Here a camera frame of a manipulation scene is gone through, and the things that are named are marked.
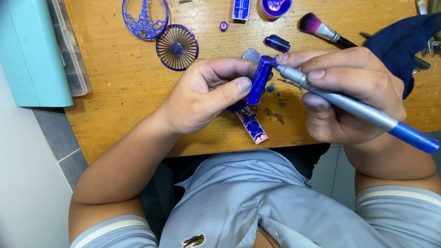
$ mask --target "crocodile logo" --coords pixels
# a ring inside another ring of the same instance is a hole
[[[186,241],[184,241],[182,243],[184,245],[184,247],[182,247],[182,248],[187,248],[190,245],[191,245],[191,247],[196,247],[196,246],[202,245],[204,243],[204,241],[205,241],[204,234],[196,235],[196,236],[193,236],[191,239],[187,239]]]

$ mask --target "left hand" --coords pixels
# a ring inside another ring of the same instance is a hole
[[[197,59],[158,108],[172,133],[193,134],[251,90],[257,63],[239,58]]]

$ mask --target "blue pen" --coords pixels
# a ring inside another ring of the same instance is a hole
[[[314,93],[329,103],[353,114],[354,116],[373,124],[375,127],[397,137],[407,144],[420,149],[426,153],[436,152],[440,144],[437,140],[411,128],[401,121],[395,120],[382,111],[362,103],[359,100],[339,93],[332,93],[320,90],[306,81],[306,75],[295,70],[294,68],[274,65],[274,68],[280,72],[280,75],[298,84],[303,89]]]

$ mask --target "right hand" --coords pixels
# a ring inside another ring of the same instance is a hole
[[[276,62],[306,73],[308,82],[317,88],[352,96],[395,119],[406,118],[403,81],[367,48],[291,52],[277,55]],[[313,93],[305,93],[302,102],[308,111],[307,130],[318,141],[356,145],[384,133]]]

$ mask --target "wooden workbench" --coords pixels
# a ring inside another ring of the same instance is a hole
[[[139,9],[133,16],[138,16],[141,8],[142,1],[137,1]],[[150,1],[158,6],[157,0]],[[161,63],[155,42],[136,38],[126,28],[121,2],[65,0],[93,87],[92,93],[74,98],[75,105],[65,110],[89,163],[154,111],[182,75]],[[395,21],[416,15],[413,0],[294,0],[287,14],[270,22],[259,16],[257,1],[251,2],[250,20],[234,23],[232,0],[193,0],[185,4],[170,0],[169,23],[187,26],[199,42],[199,57],[213,58],[240,57],[248,48],[274,56],[277,51],[263,44],[263,39],[271,34],[290,41],[292,51],[337,50],[317,37],[298,31],[298,20],[310,11],[358,45],[364,41],[360,31],[374,34]],[[219,30],[221,21],[230,24],[224,33]],[[436,55],[425,60],[432,68],[415,74],[415,89],[405,101],[406,123],[423,132],[432,132],[441,130],[441,59]],[[278,78],[280,75],[276,74],[270,82],[276,90],[263,96],[257,114],[268,140],[255,145],[234,114],[222,113],[201,132],[183,135],[169,155],[316,143],[305,128],[307,115],[300,101],[302,93]]]

